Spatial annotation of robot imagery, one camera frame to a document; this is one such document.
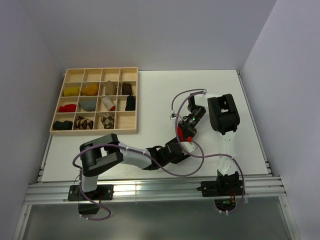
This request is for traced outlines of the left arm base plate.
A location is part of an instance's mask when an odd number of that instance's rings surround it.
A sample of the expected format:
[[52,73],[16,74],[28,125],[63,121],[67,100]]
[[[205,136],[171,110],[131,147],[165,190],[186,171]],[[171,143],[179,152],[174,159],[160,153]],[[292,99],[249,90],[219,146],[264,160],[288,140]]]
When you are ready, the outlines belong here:
[[[93,201],[110,201],[113,199],[114,186],[112,184],[99,184],[96,190],[85,192],[84,194]],[[85,201],[81,194],[79,185],[71,185],[67,200],[69,202]]]

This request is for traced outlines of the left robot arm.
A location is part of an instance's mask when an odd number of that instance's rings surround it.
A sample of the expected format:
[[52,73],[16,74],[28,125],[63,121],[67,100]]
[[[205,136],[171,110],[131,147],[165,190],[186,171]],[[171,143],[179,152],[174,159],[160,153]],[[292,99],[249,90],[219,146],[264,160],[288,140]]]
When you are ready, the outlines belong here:
[[187,152],[196,149],[191,142],[180,144],[172,139],[164,146],[139,149],[128,146],[118,139],[114,133],[85,142],[79,146],[81,166],[79,194],[91,200],[98,193],[98,177],[118,164],[138,167],[145,171],[155,171],[168,164],[178,164],[190,157]]

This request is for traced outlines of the red Santa sock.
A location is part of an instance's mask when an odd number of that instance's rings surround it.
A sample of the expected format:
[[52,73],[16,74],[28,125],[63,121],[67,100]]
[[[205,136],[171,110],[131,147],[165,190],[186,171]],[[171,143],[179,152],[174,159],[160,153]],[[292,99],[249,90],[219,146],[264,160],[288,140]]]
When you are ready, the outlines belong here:
[[187,141],[187,137],[185,137],[184,131],[179,125],[177,126],[177,136],[181,142]]

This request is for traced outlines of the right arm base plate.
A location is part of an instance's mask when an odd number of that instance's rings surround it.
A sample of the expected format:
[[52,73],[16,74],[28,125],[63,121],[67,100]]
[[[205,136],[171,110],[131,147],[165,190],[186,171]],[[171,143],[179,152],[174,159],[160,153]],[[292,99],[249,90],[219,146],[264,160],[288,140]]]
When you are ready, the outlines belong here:
[[203,197],[231,197],[241,196],[243,194],[243,181],[232,181],[222,183],[218,180],[202,181],[200,186],[196,188]]

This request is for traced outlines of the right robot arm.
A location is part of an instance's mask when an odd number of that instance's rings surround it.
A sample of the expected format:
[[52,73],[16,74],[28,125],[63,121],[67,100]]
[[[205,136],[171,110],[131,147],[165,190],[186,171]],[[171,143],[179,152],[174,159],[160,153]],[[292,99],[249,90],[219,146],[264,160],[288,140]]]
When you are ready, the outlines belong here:
[[208,113],[210,126],[220,137],[219,149],[222,151],[200,156],[201,159],[219,157],[213,191],[219,196],[244,195],[244,174],[235,160],[235,136],[240,124],[240,115],[233,96],[230,93],[215,95],[201,89],[191,93],[184,102],[188,102],[187,109],[190,115],[185,121],[175,122],[176,139],[182,151],[196,157],[186,146],[195,144],[191,134],[195,132],[195,127],[203,115]]

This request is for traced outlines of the brown argyle sock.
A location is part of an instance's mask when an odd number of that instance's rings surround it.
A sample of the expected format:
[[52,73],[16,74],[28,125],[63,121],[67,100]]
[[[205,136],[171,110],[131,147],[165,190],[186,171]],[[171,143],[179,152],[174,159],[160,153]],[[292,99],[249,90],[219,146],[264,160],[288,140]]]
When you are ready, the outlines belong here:
[[104,129],[114,129],[115,117],[110,113],[104,113],[100,118],[100,122]]

